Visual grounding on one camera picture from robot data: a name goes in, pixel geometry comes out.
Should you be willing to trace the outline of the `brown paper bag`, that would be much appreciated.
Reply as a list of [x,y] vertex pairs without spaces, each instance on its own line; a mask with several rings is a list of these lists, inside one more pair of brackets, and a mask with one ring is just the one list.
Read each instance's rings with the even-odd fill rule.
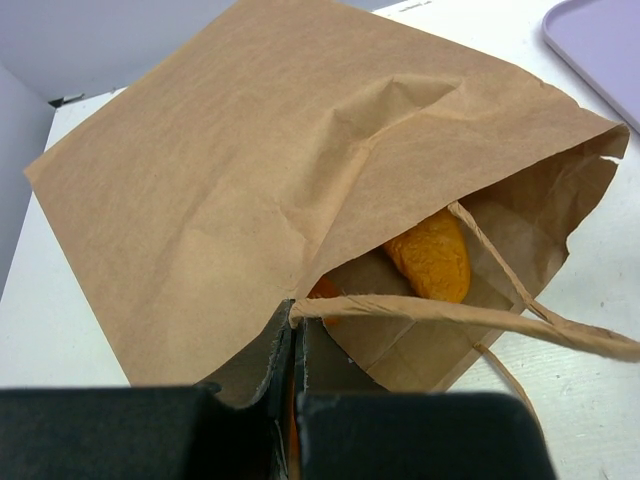
[[[285,299],[339,319],[390,389],[456,374],[506,330],[624,362],[639,345],[536,296],[629,133],[520,67],[332,1],[239,1],[26,170],[128,382],[191,384]],[[470,305],[309,300],[320,277],[447,210]]]

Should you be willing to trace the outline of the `long orange bread loaf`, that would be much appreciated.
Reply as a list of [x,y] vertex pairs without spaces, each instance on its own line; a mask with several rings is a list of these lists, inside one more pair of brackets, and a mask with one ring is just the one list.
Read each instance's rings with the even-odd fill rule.
[[470,260],[458,220],[447,209],[385,242],[383,248],[418,296],[449,303],[465,299]]

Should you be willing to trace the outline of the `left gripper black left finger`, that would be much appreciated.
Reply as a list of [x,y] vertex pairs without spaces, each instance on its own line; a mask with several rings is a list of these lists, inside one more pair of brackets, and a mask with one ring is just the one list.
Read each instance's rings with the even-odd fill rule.
[[288,478],[292,305],[193,385],[2,389],[2,478]]

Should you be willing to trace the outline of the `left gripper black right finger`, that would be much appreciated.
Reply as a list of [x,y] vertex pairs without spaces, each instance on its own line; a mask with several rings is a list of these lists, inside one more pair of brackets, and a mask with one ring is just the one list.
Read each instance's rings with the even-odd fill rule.
[[553,479],[524,403],[495,392],[391,393],[307,320],[296,331],[304,479]]

